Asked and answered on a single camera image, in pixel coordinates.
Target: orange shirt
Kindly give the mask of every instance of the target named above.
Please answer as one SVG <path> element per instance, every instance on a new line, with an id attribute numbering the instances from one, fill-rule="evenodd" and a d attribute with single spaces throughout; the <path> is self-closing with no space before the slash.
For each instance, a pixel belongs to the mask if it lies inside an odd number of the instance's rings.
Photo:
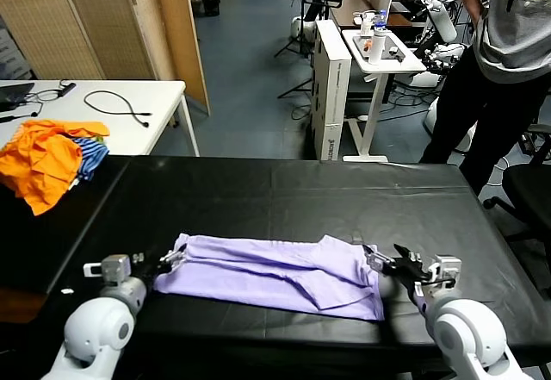
<path id="1" fill-rule="evenodd" d="M 25 121 L 0 151 L 0 182 L 43 214 L 66 193 L 82 162 L 80 146 L 67 136 L 107 135 L 99 121 Z"/>

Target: office chair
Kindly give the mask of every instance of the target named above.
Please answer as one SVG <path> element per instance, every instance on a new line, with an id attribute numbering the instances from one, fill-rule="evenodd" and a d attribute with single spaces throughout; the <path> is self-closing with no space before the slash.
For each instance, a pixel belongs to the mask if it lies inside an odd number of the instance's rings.
<path id="1" fill-rule="evenodd" d="M 505 236 L 507 242 L 538 239 L 544 243 L 548 267 L 551 270 L 551 165 L 544 165 L 551 151 L 551 126 L 533 124 L 528 134 L 544 137 L 543 145 L 528 164 L 515 165 L 503 173 L 503 190 L 512 206 L 492 197 L 483 202 L 486 209 L 495 205 L 529 226 L 528 231 Z"/>

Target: lavender shirt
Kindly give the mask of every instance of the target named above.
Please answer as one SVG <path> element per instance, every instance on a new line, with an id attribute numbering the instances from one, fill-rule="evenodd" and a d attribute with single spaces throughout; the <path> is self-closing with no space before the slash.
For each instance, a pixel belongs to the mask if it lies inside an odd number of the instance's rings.
<path id="1" fill-rule="evenodd" d="M 327 235 L 310 244 L 180 234 L 175 248 L 182 244 L 185 261 L 157 278 L 157 291 L 383 320 L 378 274 L 361 246 Z"/>

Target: wooden panel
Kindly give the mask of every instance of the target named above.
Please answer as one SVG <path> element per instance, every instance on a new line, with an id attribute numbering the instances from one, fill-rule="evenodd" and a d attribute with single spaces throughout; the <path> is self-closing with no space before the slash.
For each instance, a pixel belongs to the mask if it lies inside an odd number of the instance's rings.
<path id="1" fill-rule="evenodd" d="M 103 78 L 68 0 L 0 0 L 0 15 L 39 78 Z"/>
<path id="2" fill-rule="evenodd" d="M 72 0 L 109 79 L 152 79 L 130 0 Z"/>
<path id="3" fill-rule="evenodd" d="M 0 322 L 30 322 L 44 304 L 46 296 L 8 288 L 0 288 Z"/>
<path id="4" fill-rule="evenodd" d="M 174 80 L 176 74 L 164 33 L 163 16 L 158 0 L 131 0 L 131 5 L 155 78 Z"/>
<path id="5" fill-rule="evenodd" d="M 190 0 L 159 0 L 176 76 L 186 83 L 186 94 L 207 107 L 207 89 L 203 77 L 199 45 Z"/>

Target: floor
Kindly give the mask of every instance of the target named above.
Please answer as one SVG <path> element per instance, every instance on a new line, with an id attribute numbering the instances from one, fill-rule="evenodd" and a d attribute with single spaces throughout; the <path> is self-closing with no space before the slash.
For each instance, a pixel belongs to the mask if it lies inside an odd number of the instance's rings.
<path id="1" fill-rule="evenodd" d="M 273 55 L 288 40 L 292 17 L 300 14 L 300 3 L 291 6 L 290 0 L 221 0 L 220 15 L 198 17 L 195 20 L 200 39 L 201 58 L 212 114 L 201 105 L 191 104 L 191 113 L 201 156 L 258 159 L 310 159 L 306 140 L 306 93 L 287 99 L 276 97 L 310 77 L 306 59 L 285 52 Z M 353 68 L 349 90 L 368 90 L 357 68 Z M 400 98 L 411 104 L 411 99 Z M 426 109 L 417 107 L 385 107 L 384 118 L 406 115 Z M 366 103 L 347 106 L 348 114 L 365 113 Z M 423 127 L 424 114 L 382 121 L 378 124 L 373 142 L 373 154 L 387 155 L 391 162 L 415 163 L 421 156 L 430 136 Z M 542 122 L 551 122 L 551 97 L 541 114 Z M 153 154 L 190 155 L 181 129 L 166 128 Z M 341 156 L 354 154 L 349 129 L 343 131 Z M 451 163 L 460 163 L 456 154 Z M 517 146 L 507 156 L 512 165 L 529 161 Z M 499 184 L 501 172 L 496 169 L 492 181 Z M 489 196 L 505 197 L 499 186 L 486 186 L 480 199 Z M 522 229 L 500 209 L 489 215 L 506 234 Z M 542 244 L 528 241 L 515 245 L 517 256 L 535 276 L 538 288 L 551 285 L 543 258 Z"/>

